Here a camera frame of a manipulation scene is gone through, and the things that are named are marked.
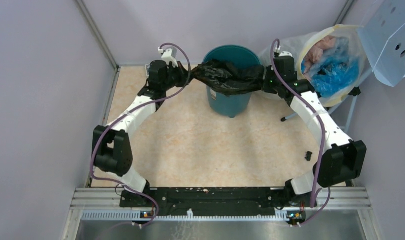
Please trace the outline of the black trash bag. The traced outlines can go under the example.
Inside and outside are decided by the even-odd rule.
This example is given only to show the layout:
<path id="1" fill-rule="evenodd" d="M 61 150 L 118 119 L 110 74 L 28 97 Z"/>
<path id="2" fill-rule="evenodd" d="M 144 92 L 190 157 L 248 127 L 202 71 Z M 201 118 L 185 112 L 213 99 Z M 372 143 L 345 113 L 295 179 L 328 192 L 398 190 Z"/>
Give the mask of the black trash bag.
<path id="1" fill-rule="evenodd" d="M 217 93 L 237 96 L 260 91 L 264 73 L 263 65 L 241 69 L 230 61 L 212 59 L 195 67 L 191 76 Z"/>

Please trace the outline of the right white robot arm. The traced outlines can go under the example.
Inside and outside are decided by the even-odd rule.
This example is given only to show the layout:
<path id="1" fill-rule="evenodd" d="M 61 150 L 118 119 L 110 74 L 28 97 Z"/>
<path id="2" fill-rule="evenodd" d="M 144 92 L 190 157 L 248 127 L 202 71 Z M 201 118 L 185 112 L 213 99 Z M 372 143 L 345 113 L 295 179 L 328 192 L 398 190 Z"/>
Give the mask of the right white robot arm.
<path id="1" fill-rule="evenodd" d="M 293 57 L 275 57 L 273 63 L 266 67 L 262 90 L 285 100 L 304 121 L 320 148 L 313 169 L 285 184 L 284 201 L 297 206 L 304 200 L 304 194 L 358 178 L 367 146 L 361 140 L 354 141 L 335 123 L 308 80 L 297 79 Z"/>

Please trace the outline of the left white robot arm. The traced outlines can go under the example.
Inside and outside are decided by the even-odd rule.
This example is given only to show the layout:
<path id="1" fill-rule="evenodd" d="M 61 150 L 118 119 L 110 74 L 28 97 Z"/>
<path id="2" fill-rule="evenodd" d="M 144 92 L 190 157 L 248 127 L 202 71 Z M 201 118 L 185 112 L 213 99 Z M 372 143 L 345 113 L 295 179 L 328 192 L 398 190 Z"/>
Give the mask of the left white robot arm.
<path id="1" fill-rule="evenodd" d="M 191 82 L 191 66 L 155 60 L 150 63 L 145 85 L 132 104 L 106 126 L 98 125 L 93 131 L 91 170 L 109 173 L 108 181 L 120 184 L 132 193 L 131 199 L 139 207 L 151 200 L 146 190 L 148 181 L 133 167 L 132 137 L 152 114 L 157 112 L 172 88 L 183 90 Z"/>

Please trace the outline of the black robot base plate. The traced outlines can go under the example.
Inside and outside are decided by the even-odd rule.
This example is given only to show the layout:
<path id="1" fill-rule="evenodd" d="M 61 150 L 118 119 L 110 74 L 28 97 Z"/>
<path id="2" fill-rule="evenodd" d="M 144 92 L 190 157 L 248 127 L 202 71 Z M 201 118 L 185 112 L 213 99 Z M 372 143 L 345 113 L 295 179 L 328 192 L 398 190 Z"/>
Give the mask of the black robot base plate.
<path id="1" fill-rule="evenodd" d="M 150 198 L 127 190 L 120 207 L 148 208 L 158 216 L 184 216 L 192 210 L 197 217 L 273 216 L 288 207 L 310 207 L 311 194 L 295 195 L 282 187 L 158 187 L 144 191 Z"/>

